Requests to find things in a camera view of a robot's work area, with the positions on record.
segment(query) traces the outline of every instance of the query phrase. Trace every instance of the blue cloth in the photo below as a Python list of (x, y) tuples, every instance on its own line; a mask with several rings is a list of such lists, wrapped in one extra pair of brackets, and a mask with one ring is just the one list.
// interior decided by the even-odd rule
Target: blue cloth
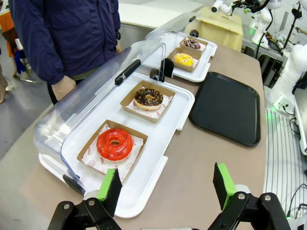
[(21, 72), (25, 72), (25, 67), (23, 63), (21, 62), (21, 58), (24, 58), (24, 53), (23, 51), (17, 50), (15, 55), (14, 55), (14, 60), (16, 63), (16, 68), (17, 68), (17, 73), (21, 74)]
[(49, 84), (116, 55), (118, 0), (9, 0), (9, 6), (31, 67)]

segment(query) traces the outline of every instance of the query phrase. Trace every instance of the black pole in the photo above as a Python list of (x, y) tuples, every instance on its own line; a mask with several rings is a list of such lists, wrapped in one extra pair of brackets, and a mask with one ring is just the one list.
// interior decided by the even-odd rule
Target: black pole
[[(298, 4), (298, 8), (297, 8), (297, 13), (299, 12), (299, 9), (300, 9), (300, 8), (301, 8), (301, 4), (299, 3), (299, 4)], [(287, 46), (287, 44), (288, 44), (289, 38), (290, 38), (291, 33), (292, 33), (292, 31), (293, 31), (293, 28), (294, 28), (294, 24), (295, 24), (295, 22), (296, 22), (297, 19), (298, 19), (298, 17), (294, 15), (294, 20), (293, 20), (293, 23), (292, 23), (292, 25), (291, 25), (290, 32), (289, 32), (288, 37), (287, 37), (287, 39), (286, 39), (286, 42), (285, 42), (285, 44), (284, 44), (284, 46), (283, 46), (284, 49), (286, 48), (286, 46)]]

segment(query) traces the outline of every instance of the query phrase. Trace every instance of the person's hand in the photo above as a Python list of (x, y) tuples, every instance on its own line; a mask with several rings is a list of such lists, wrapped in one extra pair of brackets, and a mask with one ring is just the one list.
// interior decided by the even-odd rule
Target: person's hand
[(52, 85), (51, 87), (56, 99), (60, 101), (63, 97), (66, 96), (66, 94), (68, 94), (76, 87), (76, 82), (73, 79), (64, 76), (62, 80)]
[(120, 47), (119, 40), (117, 40), (116, 53), (119, 54), (121, 51), (123, 50)]

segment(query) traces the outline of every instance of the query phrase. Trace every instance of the jacket sleeve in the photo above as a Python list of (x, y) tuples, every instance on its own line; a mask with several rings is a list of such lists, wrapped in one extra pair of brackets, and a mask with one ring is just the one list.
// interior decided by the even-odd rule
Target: jacket sleeve
[(34, 72), (49, 84), (64, 77), (64, 67), (44, 24), (43, 0), (9, 0), (15, 30)]
[(119, 18), (119, 12), (118, 12), (118, 0), (114, 0), (114, 13), (113, 13), (113, 22), (115, 27), (115, 34), (118, 34), (118, 31), (120, 29), (120, 18)]

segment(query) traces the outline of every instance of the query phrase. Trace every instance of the wristwatch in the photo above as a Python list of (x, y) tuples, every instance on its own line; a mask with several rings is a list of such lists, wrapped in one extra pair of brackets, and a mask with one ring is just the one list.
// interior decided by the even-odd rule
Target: wristwatch
[(120, 37), (121, 37), (120, 32), (118, 32), (118, 33), (116, 34), (116, 39), (117, 39), (117, 40), (120, 40)]

